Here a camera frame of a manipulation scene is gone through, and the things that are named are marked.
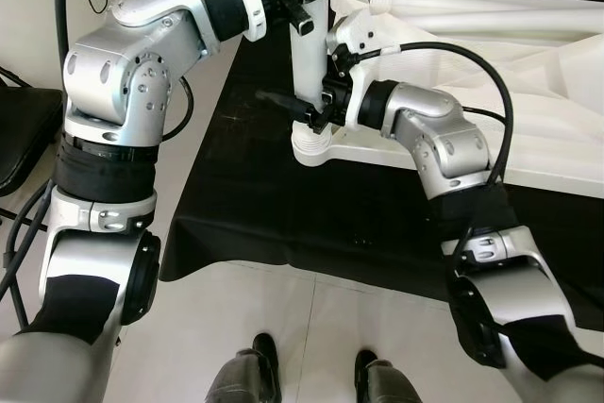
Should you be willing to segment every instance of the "black tablecloth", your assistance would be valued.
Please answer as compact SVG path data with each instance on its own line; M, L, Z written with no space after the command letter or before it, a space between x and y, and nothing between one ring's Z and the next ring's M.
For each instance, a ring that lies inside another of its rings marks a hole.
M289 263L446 300L438 235L416 172L347 161L307 168L294 159L287 112L254 96L260 88L292 90L291 68L287 27L242 42L176 209L161 278L224 260ZM508 190L553 270L602 295L602 201ZM563 287L579 325L601 330L602 312Z

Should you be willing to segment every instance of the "bolt hole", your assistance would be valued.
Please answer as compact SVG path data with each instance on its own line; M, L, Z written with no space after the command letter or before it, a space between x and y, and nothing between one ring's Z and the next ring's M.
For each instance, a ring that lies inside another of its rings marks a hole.
M114 132L106 132L105 134L103 134L103 139L105 139L106 141L115 142L117 141L117 134L115 134Z

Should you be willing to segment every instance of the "cable connector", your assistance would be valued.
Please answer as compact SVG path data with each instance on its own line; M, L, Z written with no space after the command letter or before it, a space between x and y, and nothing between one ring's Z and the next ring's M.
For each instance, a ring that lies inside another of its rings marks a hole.
M361 62L359 54L352 54L346 44L340 44L331 54L333 64L338 70L339 77L346 77L350 70Z

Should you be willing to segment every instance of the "robotic arm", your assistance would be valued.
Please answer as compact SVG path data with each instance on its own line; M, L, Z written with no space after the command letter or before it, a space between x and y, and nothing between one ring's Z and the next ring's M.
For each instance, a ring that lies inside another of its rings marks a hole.
M326 5L116 0L105 25L73 46L63 71L69 99L53 177L42 309L30 327L0 345L0 402L102 401L121 326L140 319L153 302L160 244L146 228L156 206L154 165L172 89L200 59L218 53L221 42L240 33L259 40L278 21L292 26L294 67L301 59L325 61ZM330 40L341 43L337 27ZM342 72L353 75L360 67ZM370 77L357 79L355 103L336 102L337 96L328 103L325 73L305 76L301 68L294 69L296 94L306 104L297 111L315 132L345 108L341 117L412 151L445 232L451 307L466 352L502 369L527 401L569 377L579 377L572 382L581 384L581 398L597 392L593 379L601 375L577 351L568 303L528 229L515 222L502 187L489 189L488 209L478 202L489 153L460 103L443 92ZM475 228L458 257L455 238L478 205L495 214ZM497 330L517 323L570 345L554 358L555 367L541 370L526 338Z
M310 34L311 1L116 0L72 47L42 309L0 345L0 401L102 401L120 329L144 316L157 285L160 244L146 228L172 89L241 33L259 40L288 21Z

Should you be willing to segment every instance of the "black chair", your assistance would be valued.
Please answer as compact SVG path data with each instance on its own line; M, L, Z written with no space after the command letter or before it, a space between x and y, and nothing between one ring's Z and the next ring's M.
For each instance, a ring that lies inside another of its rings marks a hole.
M2 78L18 87L9 87ZM62 120L62 92L35 89L9 70L0 67L0 197L18 190L25 182ZM2 217L15 213L0 209Z

